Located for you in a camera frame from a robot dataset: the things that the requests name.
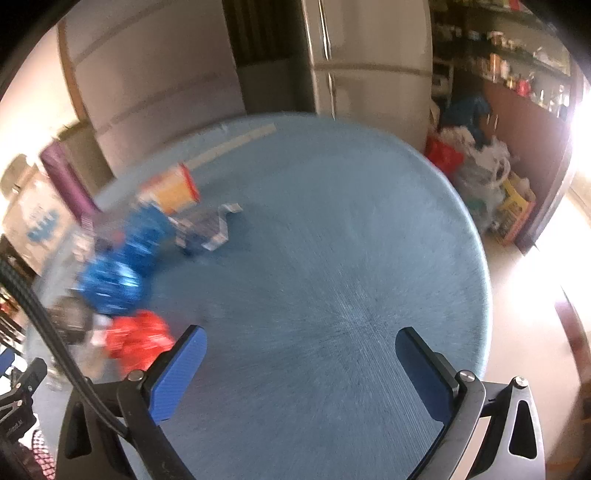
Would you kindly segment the long wooden stick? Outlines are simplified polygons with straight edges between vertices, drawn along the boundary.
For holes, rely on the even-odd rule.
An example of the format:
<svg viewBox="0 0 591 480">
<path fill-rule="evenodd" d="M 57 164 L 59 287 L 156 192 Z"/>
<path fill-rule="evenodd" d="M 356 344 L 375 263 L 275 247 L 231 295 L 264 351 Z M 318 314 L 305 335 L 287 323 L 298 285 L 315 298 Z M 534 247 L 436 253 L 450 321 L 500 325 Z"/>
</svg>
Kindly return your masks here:
<svg viewBox="0 0 591 480">
<path fill-rule="evenodd" d="M 247 131 L 245 134 L 233 137 L 229 140 L 222 142 L 221 144 L 212 147 L 204 151 L 204 153 L 198 154 L 196 157 L 185 163 L 186 167 L 190 170 L 197 169 L 199 166 L 204 165 L 212 160 L 228 154 L 229 152 L 238 149 L 254 140 L 272 135 L 276 131 L 276 124 L 271 123 L 263 125 L 262 127 Z"/>
</svg>

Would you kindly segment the silver refrigerator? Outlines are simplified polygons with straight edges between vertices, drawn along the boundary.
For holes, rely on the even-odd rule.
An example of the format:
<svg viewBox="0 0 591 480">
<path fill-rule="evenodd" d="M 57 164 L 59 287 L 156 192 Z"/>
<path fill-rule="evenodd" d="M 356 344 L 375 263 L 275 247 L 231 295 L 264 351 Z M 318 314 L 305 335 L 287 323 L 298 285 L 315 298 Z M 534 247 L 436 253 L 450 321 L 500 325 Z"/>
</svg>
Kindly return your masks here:
<svg viewBox="0 0 591 480">
<path fill-rule="evenodd" d="M 315 113 L 426 146 L 433 78 L 426 0 L 301 4 Z"/>
</svg>

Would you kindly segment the kitchen shelf with jars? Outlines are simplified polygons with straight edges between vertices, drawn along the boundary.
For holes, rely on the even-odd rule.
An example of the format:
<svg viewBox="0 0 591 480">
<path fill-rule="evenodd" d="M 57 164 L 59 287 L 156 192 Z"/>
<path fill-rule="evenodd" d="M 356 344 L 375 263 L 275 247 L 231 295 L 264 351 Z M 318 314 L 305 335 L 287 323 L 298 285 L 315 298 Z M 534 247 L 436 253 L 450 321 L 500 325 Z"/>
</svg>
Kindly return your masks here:
<svg viewBox="0 0 591 480">
<path fill-rule="evenodd" d="M 576 74 L 551 27 L 520 1 L 431 1 L 434 55 L 568 118 Z"/>
</svg>

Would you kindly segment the purple thermos bottle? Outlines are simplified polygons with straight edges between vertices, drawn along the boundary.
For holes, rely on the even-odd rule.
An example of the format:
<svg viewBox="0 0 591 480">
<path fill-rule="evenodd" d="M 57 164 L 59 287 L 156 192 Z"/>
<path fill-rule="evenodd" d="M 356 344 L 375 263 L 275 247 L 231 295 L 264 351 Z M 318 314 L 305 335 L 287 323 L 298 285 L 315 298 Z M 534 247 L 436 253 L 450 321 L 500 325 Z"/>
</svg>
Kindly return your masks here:
<svg viewBox="0 0 591 480">
<path fill-rule="evenodd" d="M 69 163 L 61 143 L 53 140 L 39 154 L 48 178 L 78 223 L 92 218 L 98 207 Z"/>
</svg>

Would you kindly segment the blue round tablecloth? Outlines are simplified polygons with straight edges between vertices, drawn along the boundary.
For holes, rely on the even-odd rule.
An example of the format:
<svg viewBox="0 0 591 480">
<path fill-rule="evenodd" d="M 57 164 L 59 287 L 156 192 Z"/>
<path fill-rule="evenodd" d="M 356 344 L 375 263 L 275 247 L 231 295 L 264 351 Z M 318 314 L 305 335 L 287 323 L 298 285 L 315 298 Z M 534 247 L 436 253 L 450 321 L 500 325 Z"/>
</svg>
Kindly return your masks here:
<svg viewBox="0 0 591 480">
<path fill-rule="evenodd" d="M 140 185 L 247 131 L 276 131 L 190 170 L 200 208 L 238 203 L 229 239 L 164 242 L 140 307 L 207 350 L 173 416 L 148 411 L 148 371 L 95 391 L 114 433 L 70 388 L 35 407 L 60 479 L 451 479 L 485 397 L 491 287 L 479 234 L 446 177 L 399 138 L 311 115 L 245 117 L 151 153 L 99 195 Z M 396 353 L 414 328 L 455 373 L 448 424 Z"/>
</svg>

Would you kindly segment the shiny blue foil wrapper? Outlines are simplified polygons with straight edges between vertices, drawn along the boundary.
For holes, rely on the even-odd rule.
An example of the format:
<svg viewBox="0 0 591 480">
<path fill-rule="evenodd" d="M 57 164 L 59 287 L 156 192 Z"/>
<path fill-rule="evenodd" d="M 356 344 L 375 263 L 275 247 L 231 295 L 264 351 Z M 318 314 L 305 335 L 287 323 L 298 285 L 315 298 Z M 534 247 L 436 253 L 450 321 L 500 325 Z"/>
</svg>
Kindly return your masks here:
<svg viewBox="0 0 591 480">
<path fill-rule="evenodd" d="M 126 316 L 143 301 L 146 281 L 126 263 L 99 255 L 78 274 L 74 291 L 98 314 Z"/>
</svg>

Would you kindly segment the grey cabinet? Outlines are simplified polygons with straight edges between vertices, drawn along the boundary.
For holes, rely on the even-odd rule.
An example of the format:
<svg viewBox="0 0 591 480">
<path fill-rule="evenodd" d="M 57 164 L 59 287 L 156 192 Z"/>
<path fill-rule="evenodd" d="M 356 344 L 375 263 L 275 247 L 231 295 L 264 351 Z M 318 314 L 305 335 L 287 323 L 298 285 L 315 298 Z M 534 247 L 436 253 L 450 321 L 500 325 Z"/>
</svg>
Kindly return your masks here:
<svg viewBox="0 0 591 480">
<path fill-rule="evenodd" d="M 114 175 L 164 145 L 245 114 L 219 1 L 80 1 L 67 58 Z"/>
</svg>

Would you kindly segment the pile of plastic bags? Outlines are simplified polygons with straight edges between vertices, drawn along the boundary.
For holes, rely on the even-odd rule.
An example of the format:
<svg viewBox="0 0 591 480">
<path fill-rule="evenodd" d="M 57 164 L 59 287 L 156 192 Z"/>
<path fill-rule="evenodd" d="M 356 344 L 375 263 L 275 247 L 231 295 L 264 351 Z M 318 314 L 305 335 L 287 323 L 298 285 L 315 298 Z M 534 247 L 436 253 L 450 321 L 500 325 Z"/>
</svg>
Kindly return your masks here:
<svg viewBox="0 0 591 480">
<path fill-rule="evenodd" d="M 515 242 L 536 204 L 530 180 L 513 169 L 506 142 L 488 137 L 480 121 L 492 108 L 481 95 L 444 106 L 433 100 L 425 155 L 452 182 L 479 233 Z"/>
</svg>

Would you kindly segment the white chest freezer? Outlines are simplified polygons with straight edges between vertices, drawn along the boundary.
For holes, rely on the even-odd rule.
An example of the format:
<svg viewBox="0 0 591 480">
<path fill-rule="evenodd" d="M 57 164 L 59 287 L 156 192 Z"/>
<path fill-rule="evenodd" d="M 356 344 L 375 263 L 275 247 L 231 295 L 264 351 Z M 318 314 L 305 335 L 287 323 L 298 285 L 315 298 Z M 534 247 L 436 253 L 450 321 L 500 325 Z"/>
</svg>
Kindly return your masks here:
<svg viewBox="0 0 591 480">
<path fill-rule="evenodd" d="M 49 178 L 36 172 L 8 208 L 2 226 L 18 255 L 41 275 L 73 224 L 74 217 Z"/>
</svg>

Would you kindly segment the silver foil wrapper strip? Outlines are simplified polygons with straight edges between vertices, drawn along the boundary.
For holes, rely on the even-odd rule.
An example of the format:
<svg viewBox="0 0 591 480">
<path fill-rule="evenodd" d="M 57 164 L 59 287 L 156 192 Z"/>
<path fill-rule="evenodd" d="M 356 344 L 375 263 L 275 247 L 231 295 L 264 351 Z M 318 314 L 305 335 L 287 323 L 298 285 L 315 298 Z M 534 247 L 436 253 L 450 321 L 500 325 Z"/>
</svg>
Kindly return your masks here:
<svg viewBox="0 0 591 480">
<path fill-rule="evenodd" d="M 175 220 L 175 244 L 186 256 L 212 252 L 228 242 L 228 215 L 242 213 L 238 203 L 193 208 Z"/>
</svg>

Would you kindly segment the red plastic bag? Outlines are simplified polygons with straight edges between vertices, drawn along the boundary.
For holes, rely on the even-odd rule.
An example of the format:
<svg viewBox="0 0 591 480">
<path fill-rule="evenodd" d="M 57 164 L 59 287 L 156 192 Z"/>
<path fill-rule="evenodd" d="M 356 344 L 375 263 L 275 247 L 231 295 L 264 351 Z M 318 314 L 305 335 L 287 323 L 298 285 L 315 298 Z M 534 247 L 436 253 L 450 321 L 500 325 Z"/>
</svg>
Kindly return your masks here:
<svg viewBox="0 0 591 480">
<path fill-rule="evenodd" d="M 175 344 L 167 323 L 156 313 L 137 310 L 116 317 L 107 329 L 105 350 L 117 363 L 121 377 L 133 370 L 147 371 L 156 358 Z"/>
</svg>

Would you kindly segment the red white medicine box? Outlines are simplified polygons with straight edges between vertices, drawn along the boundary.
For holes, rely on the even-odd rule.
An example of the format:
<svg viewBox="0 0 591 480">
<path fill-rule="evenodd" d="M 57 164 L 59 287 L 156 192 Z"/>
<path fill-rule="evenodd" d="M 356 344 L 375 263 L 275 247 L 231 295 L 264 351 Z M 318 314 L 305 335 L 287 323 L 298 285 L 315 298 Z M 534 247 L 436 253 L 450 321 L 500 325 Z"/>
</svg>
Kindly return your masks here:
<svg viewBox="0 0 591 480">
<path fill-rule="evenodd" d="M 143 184 L 136 198 L 171 216 L 199 203 L 200 193 L 187 166 L 177 163 Z"/>
</svg>

